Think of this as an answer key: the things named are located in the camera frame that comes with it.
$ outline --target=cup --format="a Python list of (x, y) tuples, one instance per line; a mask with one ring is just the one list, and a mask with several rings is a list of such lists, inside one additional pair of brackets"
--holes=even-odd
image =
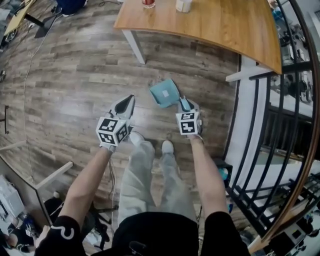
[(176, 0), (175, 8), (182, 13), (188, 13), (191, 8), (192, 0)]

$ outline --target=floor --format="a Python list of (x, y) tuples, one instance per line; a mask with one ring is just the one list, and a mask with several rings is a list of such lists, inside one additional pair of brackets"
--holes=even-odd
[[(54, 3), (37, 1), (30, 14), (40, 19), (48, 17)], [(198, 211), (200, 200), (191, 146), (179, 133), (177, 109), (157, 107), (149, 87), (173, 79), (182, 95), (198, 103), (206, 148), (213, 157), (221, 157), (236, 96), (235, 84), (226, 83), (225, 77), (237, 71), (238, 55), (180, 36), (138, 32), (147, 58), (146, 65), (139, 64), (122, 32), (113, 29), (120, 5), (99, 6), (99, 3), (90, 0), (78, 14), (58, 18), (31, 65), (30, 56), (35, 54), (42, 39), (34, 39), (37, 28), (28, 32), (26, 22), (1, 55), (7, 77), (0, 84), (0, 114), (9, 105), (9, 134), (4, 135), (4, 124), (0, 123), (0, 146), (26, 138), (28, 141), (28, 148), (9, 150), (1, 156), (34, 183), (72, 161), (73, 168), (51, 188), (66, 192), (98, 150), (95, 128), (99, 117), (105, 115), (113, 101), (134, 94), (133, 130), (155, 146), (152, 171), (155, 201), (159, 202), (163, 188), (159, 168), (161, 144), (171, 140), (181, 176), (190, 187)], [(130, 143), (124, 142), (112, 157), (117, 178), (115, 200), (132, 149)], [(110, 204), (111, 188), (110, 174), (106, 172), (96, 201)], [(248, 224), (238, 209), (234, 210), (233, 219), (238, 226)]]

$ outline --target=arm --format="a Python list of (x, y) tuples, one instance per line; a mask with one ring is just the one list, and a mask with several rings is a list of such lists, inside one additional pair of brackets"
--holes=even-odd
[(59, 216), (69, 216), (73, 218), (78, 222), (80, 229), (111, 155), (112, 152), (107, 148), (100, 148), (68, 190)]
[(190, 136), (192, 146), (195, 179), (199, 195), (207, 218), (215, 212), (228, 212), (225, 184), (217, 166), (208, 154), (203, 141), (197, 136)]

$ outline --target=black railing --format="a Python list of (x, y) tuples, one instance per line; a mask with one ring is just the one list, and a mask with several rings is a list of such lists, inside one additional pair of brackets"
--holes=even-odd
[[(274, 76), (277, 76), (274, 72), (268, 72), (265, 74), (253, 76), (250, 79), (255, 80), (255, 94), (254, 94), (254, 103), (252, 110), (252, 120), (249, 126), (249, 131), (247, 134), (247, 141), (244, 147), (244, 152), (240, 165), (237, 171), (231, 186), (227, 189), (227, 192), (242, 210), (243, 214), (248, 218), (252, 226), (256, 229), (258, 234), (261, 237), (271, 237), (274, 234), (279, 233), (280, 229), (283, 229), (285, 226), (282, 224), (282, 220), (290, 210), (290, 208), (297, 203), (298, 196), (301, 193), (305, 193), (307, 196), (305, 200), (309, 200), (307, 208), (303, 210), (304, 213), (311, 207), (314, 207), (318, 202), (320, 202), (320, 177), (310, 177), (307, 182), (308, 185), (303, 188), (303, 185), (308, 177), (309, 171), (311, 169), (311, 164), (314, 160), (315, 152), (317, 150), (317, 145), (319, 141), (319, 61), (318, 55), (316, 52), (315, 44), (309, 33), (306, 22), (304, 20), (303, 14), (296, 2), (296, 0), (289, 0), (286, 4), (291, 5), (301, 26), (305, 45), (307, 45), (307, 51), (309, 54), (310, 60), (301, 61), (298, 58), (298, 51), (296, 48), (295, 38), (292, 33), (292, 27), (289, 25), (286, 13), (284, 12), (283, 6), (280, 1), (277, 0), (278, 7), (282, 13), (281, 21), (285, 23), (286, 35), (289, 38), (288, 44), (291, 46), (293, 53), (293, 63), (284, 65), (282, 62), (282, 74), (280, 78), (279, 86), (279, 104), (278, 107), (271, 107), (270, 105), (270, 92), (271, 92), (271, 79)], [(313, 107), (312, 107), (312, 118), (308, 120), (311, 122), (311, 129), (309, 134), (305, 134), (304, 141), (300, 139), (298, 133), (298, 124), (299, 124), (299, 109), (300, 109), (300, 99), (301, 99), (301, 88), (299, 85), (300, 82), (300, 72), (311, 71), (312, 73), (312, 84), (313, 84)], [(277, 177), (275, 178), (274, 184), (271, 187), (263, 187), (264, 181), (267, 177), (267, 174), (271, 172), (270, 167), (272, 165), (272, 160), (276, 150), (279, 148), (279, 141), (281, 138), (281, 128), (284, 121), (284, 99), (285, 91), (288, 88), (285, 88), (286, 84), (286, 74), (293, 74), (294, 82), (294, 91), (291, 93), (295, 98), (294, 112), (292, 113), (290, 127), (288, 129), (289, 133), (286, 138), (285, 152), (283, 156), (283, 161), (280, 170), (277, 172)], [(266, 78), (266, 88), (262, 87), (259, 83), (260, 79)], [(257, 113), (257, 104), (258, 104), (258, 92), (259, 90), (266, 90), (266, 99), (264, 104), (264, 114), (261, 125), (260, 137), (255, 149), (255, 153), (252, 159), (252, 163), (248, 170), (247, 176), (239, 182), (241, 177), (243, 166), (247, 157), (248, 149), (250, 146), (252, 132), (256, 120)], [(269, 112), (273, 111), (274, 122), (272, 124), (272, 131), (270, 140), (268, 143), (268, 157), (265, 162), (263, 171), (261, 173), (260, 179), (257, 182), (257, 185), (254, 189), (247, 189), (248, 184), (251, 181), (252, 175), (255, 171), (257, 165), (257, 160), (262, 151), (262, 146), (264, 144), (265, 133), (267, 129), (267, 123), (269, 118)], [(292, 152), (295, 148), (295, 145), (299, 143), (304, 143), (304, 148), (300, 155), (300, 168), (295, 179), (290, 179), (289, 182), (282, 183), (283, 176), (285, 174), (288, 162), (292, 157)]]

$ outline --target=wooden table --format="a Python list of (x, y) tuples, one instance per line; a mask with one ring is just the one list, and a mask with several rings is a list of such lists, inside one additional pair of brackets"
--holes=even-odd
[(255, 75), (281, 74), (278, 34), (267, 0), (193, 0), (189, 13), (177, 11), (176, 0), (155, 0), (151, 9), (141, 1), (124, 1), (114, 24), (141, 64), (146, 61), (135, 31), (150, 31), (196, 39), (247, 56), (260, 64), (250, 71)]
[(21, 3), (21, 4), (25, 3), (25, 7), (19, 10), (16, 15), (13, 15), (8, 27), (4, 32), (5, 36), (7, 36), (10, 32), (16, 30), (24, 19), (39, 26), (39, 30), (36, 32), (34, 38), (42, 38), (48, 33), (56, 17), (54, 16), (54, 17), (45, 18), (43, 22), (41, 22), (35, 17), (29, 15), (28, 10), (30, 9), (30, 7), (33, 5), (35, 1), (36, 0), (25, 0), (24, 2)]

